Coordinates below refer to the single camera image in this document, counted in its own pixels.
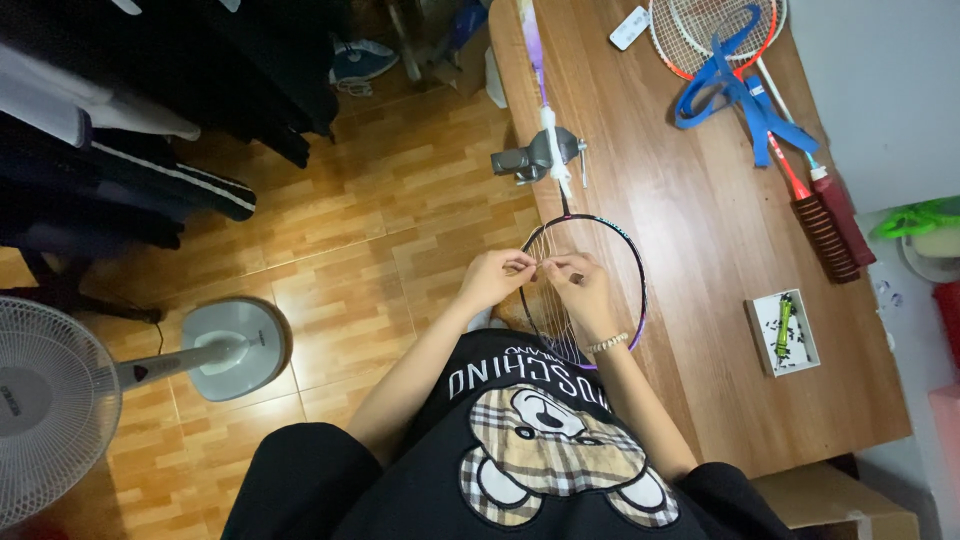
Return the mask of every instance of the fan grille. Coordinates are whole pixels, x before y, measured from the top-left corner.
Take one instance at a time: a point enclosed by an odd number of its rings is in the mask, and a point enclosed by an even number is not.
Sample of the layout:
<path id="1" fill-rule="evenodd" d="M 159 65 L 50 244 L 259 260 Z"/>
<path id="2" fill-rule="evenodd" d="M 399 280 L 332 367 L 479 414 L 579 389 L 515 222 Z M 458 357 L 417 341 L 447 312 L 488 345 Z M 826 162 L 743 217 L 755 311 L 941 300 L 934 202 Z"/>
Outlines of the fan grille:
<path id="1" fill-rule="evenodd" d="M 83 325 L 0 297 L 0 529 L 89 471 L 116 431 L 120 404 L 113 360 Z"/>

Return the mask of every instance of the wooden table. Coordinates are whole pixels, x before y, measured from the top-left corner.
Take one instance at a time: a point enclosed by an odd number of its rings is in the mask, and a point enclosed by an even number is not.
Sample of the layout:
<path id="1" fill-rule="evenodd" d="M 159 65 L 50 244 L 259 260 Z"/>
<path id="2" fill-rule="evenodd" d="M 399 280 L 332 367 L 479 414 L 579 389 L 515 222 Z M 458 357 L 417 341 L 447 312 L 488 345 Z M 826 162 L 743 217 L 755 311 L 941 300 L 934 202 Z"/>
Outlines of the wooden table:
<path id="1" fill-rule="evenodd" d="M 869 278 L 827 281 L 784 177 L 777 167 L 753 167 L 734 110 L 695 130 L 673 127 L 685 81 L 660 61 L 649 33 L 625 52 L 608 41 L 636 5 L 536 2 L 551 107 L 558 125 L 589 145 L 587 190 L 579 163 L 570 167 L 571 209 L 604 216 L 635 240 L 650 313 L 634 356 L 694 452 L 755 477 L 910 434 Z M 526 144 L 540 129 L 540 97 L 514 0 L 493 2 L 490 25 L 517 139 Z M 788 30 L 764 59 L 801 125 L 825 140 Z M 826 151 L 818 157 L 830 163 Z M 800 157 L 791 159 L 803 174 Z M 544 221 L 560 215 L 556 182 L 548 177 L 534 190 Z M 612 266 L 620 282 L 621 268 Z M 766 377 L 744 301 L 794 287 L 823 363 Z M 635 300 L 636 314 L 639 292 L 619 294 Z"/>

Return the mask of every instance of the white stripe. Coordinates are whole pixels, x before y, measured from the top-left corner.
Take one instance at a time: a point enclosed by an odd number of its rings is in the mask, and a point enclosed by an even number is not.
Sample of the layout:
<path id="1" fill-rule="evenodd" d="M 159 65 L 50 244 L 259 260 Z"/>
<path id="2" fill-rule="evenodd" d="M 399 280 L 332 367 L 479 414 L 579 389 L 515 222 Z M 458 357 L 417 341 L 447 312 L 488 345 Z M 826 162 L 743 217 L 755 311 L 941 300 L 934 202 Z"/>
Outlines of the white stripe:
<path id="1" fill-rule="evenodd" d="M 213 180 L 215 180 L 215 181 L 217 181 L 217 182 L 220 182 L 220 183 L 223 183 L 223 184 L 226 184 L 226 185 L 230 185 L 230 186 L 232 186 L 232 187 L 239 187 L 240 189 L 246 189 L 246 190 L 249 191 L 250 193 L 253 193 L 253 190 L 252 190 L 252 189 L 250 189 L 249 187 L 247 187 L 247 186 L 245 186 L 245 185 L 243 185 L 243 184 L 240 184 L 239 182 L 233 182 L 233 181 L 227 180 L 226 178 L 220 178 L 219 176 L 217 176 L 217 175 L 215 175 L 215 174 L 210 174 L 210 173 L 208 173 L 208 172 L 206 172 L 206 171 L 202 171 L 202 170 L 200 170 L 200 169 L 195 169 L 195 168 L 193 168 L 193 167 L 184 165 L 183 163 L 177 163 L 177 167 L 179 167 L 179 168 L 181 168 L 181 169 L 186 169 L 186 170 L 188 170 L 188 171 L 193 171 L 193 172 L 195 172 L 195 173 L 197 173 L 197 174 L 202 174 L 202 175 L 204 175 L 204 176 L 208 176 L 208 177 L 212 178 Z"/>
<path id="2" fill-rule="evenodd" d="M 159 165 L 157 165 L 157 164 L 155 164 L 155 163 L 150 163 L 149 161 L 145 161 L 145 160 L 141 160 L 140 158 L 135 158 L 135 157 L 133 157 L 133 156 L 129 156 L 129 155 L 127 155 L 127 154 L 124 154 L 123 152 L 120 152 L 119 150 L 113 150 L 112 148 L 109 148 L 109 147 L 107 147 L 107 146 L 104 146 L 103 144 L 100 144 L 99 142 L 96 142 L 96 141 L 93 142 L 93 147 L 96 148 L 96 149 L 98 149 L 98 150 L 103 150 L 104 152 L 106 152 L 106 153 L 108 153 L 108 154 L 113 154 L 114 156 L 123 158 L 124 160 L 132 161 L 132 162 L 134 162 L 134 163 L 136 163 L 136 164 L 138 164 L 138 165 L 143 165 L 144 167 L 148 167 L 148 168 L 154 169 L 155 171 L 161 172 L 161 173 L 163 173 L 163 174 L 166 174 L 167 176 L 172 176 L 172 177 L 174 177 L 174 178 L 179 178 L 179 179 L 181 179 L 181 180 L 186 180 L 187 182 L 190 182 L 190 183 L 193 184 L 193 185 L 196 185 L 196 186 L 198 186 L 198 187 L 202 187 L 203 189 L 206 189 L 207 191 L 211 191 L 211 192 L 213 192 L 213 193 L 216 193 L 217 195 L 220 195 L 221 197 L 224 197 L 225 199 L 229 199 L 229 200 L 232 201 L 233 203 L 236 203 L 236 204 L 239 205 L 240 207 L 243 207 L 243 208 L 245 208 L 245 209 L 248 209 L 249 211 L 253 211 L 254 209 L 256 209 L 256 206 L 248 203 L 247 201 L 244 201 L 243 199 L 237 197 L 236 195 L 230 193 L 229 191 L 226 191 L 226 190 L 224 190 L 224 189 L 221 189 L 221 188 L 219 188 L 219 187 L 217 187 L 217 186 L 215 186 L 215 185 L 210 185 L 210 184 L 208 184 L 208 183 L 206 183 L 206 182 L 201 182 L 201 181 L 197 180 L 196 178 L 193 178 L 192 176 L 185 175 L 185 174 L 181 173 L 180 171 L 172 171 L 172 170 L 170 170 L 170 169 L 161 167 L 161 166 L 159 166 Z"/>

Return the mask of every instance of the teddy bear print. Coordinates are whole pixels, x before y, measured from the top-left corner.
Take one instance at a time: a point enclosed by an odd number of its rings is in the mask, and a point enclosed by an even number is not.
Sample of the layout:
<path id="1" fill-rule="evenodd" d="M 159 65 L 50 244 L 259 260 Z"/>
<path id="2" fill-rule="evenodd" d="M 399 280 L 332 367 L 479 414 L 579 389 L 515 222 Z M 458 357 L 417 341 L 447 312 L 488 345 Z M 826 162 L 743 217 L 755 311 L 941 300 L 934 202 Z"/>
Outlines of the teddy bear print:
<path id="1" fill-rule="evenodd" d="M 460 465 L 460 488 L 474 511 L 501 526 L 533 519 L 544 496 L 605 494 L 611 506 L 648 528 L 680 516 L 670 488 L 621 428 L 574 411 L 531 384 L 484 392 L 470 410 L 480 443 Z"/>

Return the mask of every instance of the bracelet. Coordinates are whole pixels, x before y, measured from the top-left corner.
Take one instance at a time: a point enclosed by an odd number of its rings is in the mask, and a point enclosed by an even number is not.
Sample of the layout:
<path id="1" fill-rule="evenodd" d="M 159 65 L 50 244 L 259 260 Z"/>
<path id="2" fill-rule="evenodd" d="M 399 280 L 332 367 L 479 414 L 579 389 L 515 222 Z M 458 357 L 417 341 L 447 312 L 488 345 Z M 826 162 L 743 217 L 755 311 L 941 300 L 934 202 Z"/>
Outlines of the bracelet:
<path id="1" fill-rule="evenodd" d="M 616 345 L 617 343 L 619 343 L 619 342 L 621 342 L 621 341 L 623 341 L 623 340 L 625 340 L 625 339 L 627 339 L 627 333 L 626 333 L 626 332 L 623 332 L 623 333 L 621 333 L 620 335 L 615 335 L 614 337 L 611 337 L 611 338 L 608 339 L 607 341 L 601 341 L 600 343 L 597 343 L 596 345 L 590 345 L 589 347 L 587 347 L 587 354 L 588 354 L 588 355 L 595 355 L 595 354 L 599 353 L 600 351 L 606 351 L 606 350 L 609 349 L 610 347 Z"/>

